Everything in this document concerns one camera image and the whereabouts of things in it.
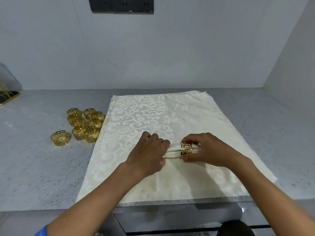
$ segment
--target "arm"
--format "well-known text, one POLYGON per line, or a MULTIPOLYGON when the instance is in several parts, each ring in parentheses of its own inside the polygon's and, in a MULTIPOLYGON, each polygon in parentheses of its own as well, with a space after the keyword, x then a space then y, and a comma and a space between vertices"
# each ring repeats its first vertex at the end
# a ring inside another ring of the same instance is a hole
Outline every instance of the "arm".
POLYGON ((127 160, 91 193, 47 227, 48 236, 94 236, 107 216, 132 187, 160 171, 169 140, 144 132, 127 160))
POLYGON ((230 169, 246 187, 277 236, 315 235, 315 221, 232 147, 210 133, 190 134, 182 142, 199 143, 201 152, 185 162, 202 161, 230 169))

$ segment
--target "gray speckled countertop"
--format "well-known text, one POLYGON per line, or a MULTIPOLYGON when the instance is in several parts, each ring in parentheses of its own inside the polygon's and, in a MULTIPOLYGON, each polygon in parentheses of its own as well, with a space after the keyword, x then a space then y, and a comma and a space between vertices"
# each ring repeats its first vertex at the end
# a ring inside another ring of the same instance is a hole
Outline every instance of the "gray speckled countertop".
MULTIPOLYGON (((23 91, 0 108, 0 211, 53 210, 72 206, 93 145, 71 139, 56 147, 50 135, 71 131, 66 111, 93 107, 107 112, 112 95, 191 89, 23 91)), ((293 199, 315 199, 315 127, 288 111, 263 89, 207 91, 293 199)), ((250 201, 250 197, 139 202, 121 206, 250 201)))

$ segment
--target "stack of napkins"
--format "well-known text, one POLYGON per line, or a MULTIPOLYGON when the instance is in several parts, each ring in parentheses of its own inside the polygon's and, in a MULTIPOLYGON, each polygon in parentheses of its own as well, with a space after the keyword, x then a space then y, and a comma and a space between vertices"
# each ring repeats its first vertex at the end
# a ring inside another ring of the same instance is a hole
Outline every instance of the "stack of napkins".
MULTIPOLYGON (((269 180, 277 181, 206 92, 113 96, 77 201, 127 159, 143 131, 170 140, 175 144, 172 151, 186 135, 210 132, 252 159, 269 180)), ((133 187, 120 203, 242 195, 249 194, 227 168, 168 158, 160 172, 133 187)))

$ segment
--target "gold napkin ring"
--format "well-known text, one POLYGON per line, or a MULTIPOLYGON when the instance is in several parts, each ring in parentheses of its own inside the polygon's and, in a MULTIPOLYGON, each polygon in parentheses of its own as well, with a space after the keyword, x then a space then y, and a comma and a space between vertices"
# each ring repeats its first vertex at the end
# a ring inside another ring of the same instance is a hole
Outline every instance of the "gold napkin ring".
POLYGON ((184 156, 192 153, 192 147, 190 143, 180 143, 180 155, 181 159, 183 159, 184 156))

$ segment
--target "person's right arm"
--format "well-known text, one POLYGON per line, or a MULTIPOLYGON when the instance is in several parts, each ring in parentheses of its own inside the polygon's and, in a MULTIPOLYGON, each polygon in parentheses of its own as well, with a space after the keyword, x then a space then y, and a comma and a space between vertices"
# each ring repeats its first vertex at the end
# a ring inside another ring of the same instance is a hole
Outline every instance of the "person's right arm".
POLYGON ((210 133, 189 134, 182 142, 199 143, 201 152, 185 162, 202 161, 230 169, 242 182, 277 236, 314 236, 315 221, 268 180, 251 159, 210 133))

